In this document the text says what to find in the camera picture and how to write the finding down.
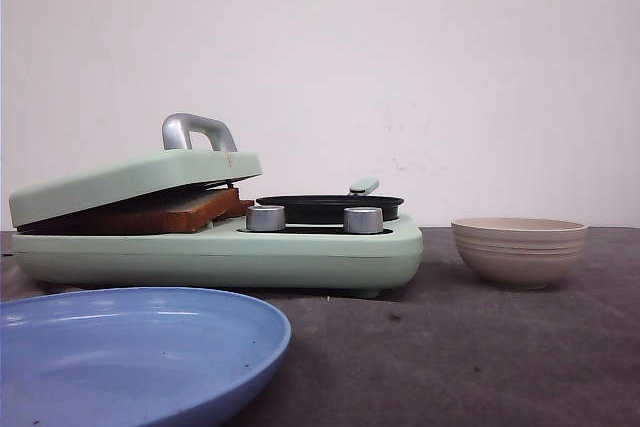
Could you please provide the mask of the right silver knob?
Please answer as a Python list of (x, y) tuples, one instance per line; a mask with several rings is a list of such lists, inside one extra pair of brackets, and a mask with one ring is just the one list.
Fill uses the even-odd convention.
[(373, 235), (384, 231), (383, 211), (379, 207), (348, 207), (343, 210), (343, 230), (347, 234)]

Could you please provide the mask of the mint green hinged lid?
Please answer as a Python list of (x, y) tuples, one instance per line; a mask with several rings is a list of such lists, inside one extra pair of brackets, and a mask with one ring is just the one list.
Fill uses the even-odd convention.
[(220, 120), (188, 113), (162, 125), (164, 149), (22, 188), (9, 197), (14, 228), (192, 184), (225, 185), (262, 173), (258, 156), (240, 152)]

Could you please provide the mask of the beige ribbed bowl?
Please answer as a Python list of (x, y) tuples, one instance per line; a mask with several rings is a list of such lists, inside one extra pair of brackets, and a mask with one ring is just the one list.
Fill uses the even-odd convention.
[(587, 227), (554, 219), (476, 217), (451, 222), (463, 262), (480, 278), (542, 289), (578, 264)]

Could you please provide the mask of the silver knob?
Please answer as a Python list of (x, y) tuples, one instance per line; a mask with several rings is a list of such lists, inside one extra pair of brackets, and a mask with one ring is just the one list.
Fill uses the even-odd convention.
[(347, 234), (373, 235), (384, 231), (383, 211), (379, 207), (348, 207), (343, 210), (343, 230)]
[(254, 205), (246, 212), (246, 230), (250, 232), (279, 232), (286, 228), (285, 207)]

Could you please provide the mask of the bread slice with brown crust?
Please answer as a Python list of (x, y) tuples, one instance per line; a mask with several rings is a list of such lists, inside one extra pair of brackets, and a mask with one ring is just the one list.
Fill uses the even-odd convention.
[(255, 205), (254, 200), (241, 199), (237, 188), (216, 189), (215, 193), (217, 210), (214, 221), (243, 217), (248, 208)]

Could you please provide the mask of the mint green breakfast maker base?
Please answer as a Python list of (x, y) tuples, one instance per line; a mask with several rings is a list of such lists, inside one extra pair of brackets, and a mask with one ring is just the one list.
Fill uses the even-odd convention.
[(383, 232), (339, 226), (247, 232), (242, 218), (192, 234), (64, 236), (16, 234), (12, 250), (31, 277), (94, 286), (187, 286), (354, 290), (375, 296), (416, 274), (423, 239), (406, 214)]

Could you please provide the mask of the left silver knob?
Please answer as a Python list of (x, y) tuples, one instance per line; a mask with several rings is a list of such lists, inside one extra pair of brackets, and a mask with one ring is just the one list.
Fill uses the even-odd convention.
[(246, 212), (246, 230), (250, 232), (279, 232), (286, 228), (285, 207), (254, 205)]

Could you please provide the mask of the blue plate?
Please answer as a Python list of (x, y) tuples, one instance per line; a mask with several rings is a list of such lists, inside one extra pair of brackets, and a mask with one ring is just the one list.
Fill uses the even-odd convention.
[(246, 295), (119, 288), (1, 306), (5, 426), (219, 426), (278, 371), (287, 317)]

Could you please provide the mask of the black round frying pan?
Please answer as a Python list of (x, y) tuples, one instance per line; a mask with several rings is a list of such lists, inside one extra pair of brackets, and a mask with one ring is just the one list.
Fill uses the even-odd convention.
[(373, 195), (379, 187), (375, 177), (364, 177), (349, 186), (347, 194), (313, 194), (266, 196), (256, 199), (261, 206), (282, 206), (288, 224), (331, 225), (343, 223), (346, 208), (375, 207), (382, 210), (384, 221), (398, 218), (404, 199)]

